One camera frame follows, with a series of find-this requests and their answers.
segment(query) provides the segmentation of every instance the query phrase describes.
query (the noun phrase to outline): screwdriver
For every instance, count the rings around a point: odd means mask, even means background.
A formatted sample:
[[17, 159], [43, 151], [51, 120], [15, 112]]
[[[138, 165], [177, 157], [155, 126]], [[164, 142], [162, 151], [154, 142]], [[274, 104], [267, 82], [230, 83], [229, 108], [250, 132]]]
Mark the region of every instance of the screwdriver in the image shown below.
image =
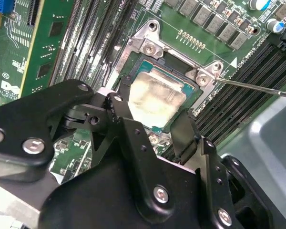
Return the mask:
[[278, 95], [281, 97], [286, 97], [286, 92], [282, 92], [282, 91], [279, 91], [276, 89], [256, 86], [256, 85], [252, 85], [252, 84], [248, 84], [248, 83], [241, 83], [241, 82], [237, 82], [237, 81], [233, 81], [233, 80], [226, 80], [223, 78], [216, 78], [215, 80], [218, 82], [221, 82], [221, 83], [231, 84], [231, 85], [235, 85], [235, 86], [239, 86], [239, 87], [245, 87], [245, 88], [249, 88], [249, 89], [253, 89], [253, 90], [257, 90], [257, 91], [261, 91], [261, 92], [265, 92], [265, 93], [269, 93], [269, 94], [275, 94], [275, 95]]

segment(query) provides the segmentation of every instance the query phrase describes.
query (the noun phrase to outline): black memory slot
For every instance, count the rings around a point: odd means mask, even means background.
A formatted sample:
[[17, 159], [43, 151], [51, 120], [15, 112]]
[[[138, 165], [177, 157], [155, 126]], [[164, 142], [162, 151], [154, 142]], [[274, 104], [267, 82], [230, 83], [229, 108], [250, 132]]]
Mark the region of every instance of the black memory slot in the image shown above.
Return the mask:
[[93, 45], [93, 47], [91, 47], [91, 51], [90, 54], [86, 60], [86, 63], [84, 65], [84, 72], [83, 74], [81, 74], [81, 80], [82, 81], [86, 81], [87, 78], [87, 73], [90, 71], [91, 66], [92, 66], [92, 62], [90, 61], [90, 59], [92, 58], [92, 60], [94, 60], [94, 58], [96, 57], [96, 54], [99, 52], [100, 48], [104, 49], [106, 48], [106, 46], [108, 45], [108, 41], [110, 36], [114, 33], [112, 33], [112, 31], [114, 30], [114, 28], [116, 28], [116, 26], [112, 26], [113, 23], [113, 19], [114, 16], [116, 15], [116, 13], [118, 12], [119, 6], [120, 4], [124, 2], [124, 5], [128, 5], [128, 2], [126, 3], [124, 0], [120, 0], [120, 1], [113, 1], [113, 3], [111, 4], [111, 7], [108, 10], [108, 13], [106, 14], [105, 20], [102, 24], [102, 27], [100, 29], [100, 33], [95, 41], [95, 44]]
[[116, 32], [117, 35], [113, 36], [114, 40], [111, 42], [110, 46], [108, 47], [108, 52], [104, 54], [104, 59], [110, 58], [115, 45], [118, 44], [119, 40], [124, 34], [124, 30], [138, 2], [139, 0], [133, 0], [129, 2], [128, 7], [122, 17], [122, 25], [118, 27], [117, 32]]
[[[76, 19], [78, 18], [80, 10], [82, 8], [82, 2], [83, 0], [76, 0], [74, 3], [73, 11], [72, 11], [71, 17], [69, 18], [67, 30], [66, 30], [65, 36], [62, 41], [62, 43], [65, 43], [65, 47], [67, 47], [71, 41], [72, 32], [74, 31], [74, 28], [76, 25]], [[62, 65], [65, 54], [66, 54], [66, 50], [60, 49], [60, 52], [56, 59], [56, 64], [53, 70], [52, 78], [50, 81], [50, 86], [56, 83], [57, 76], [59, 74], [59, 70], [61, 69], [61, 65]]]
[[[286, 53], [264, 42], [236, 72], [233, 80], [280, 89], [286, 84]], [[271, 95], [224, 85], [197, 116], [201, 134], [219, 145], [233, 131], [245, 125]]]
[[92, 26], [95, 24], [96, 12], [99, 9], [99, 7], [100, 7], [100, 0], [95, 0], [89, 8], [89, 14], [85, 19], [84, 28], [80, 33], [80, 38], [79, 38], [78, 43], [76, 45], [76, 50], [74, 50], [74, 53], [72, 54], [71, 63], [68, 66], [66, 79], [76, 78], [74, 76], [73, 72], [74, 72], [74, 68], [77, 66], [78, 59], [79, 59], [80, 55], [76, 55], [75, 52], [77, 52], [79, 54], [82, 52], [83, 46], [86, 42], [86, 39], [89, 35], [89, 32], [92, 29]]

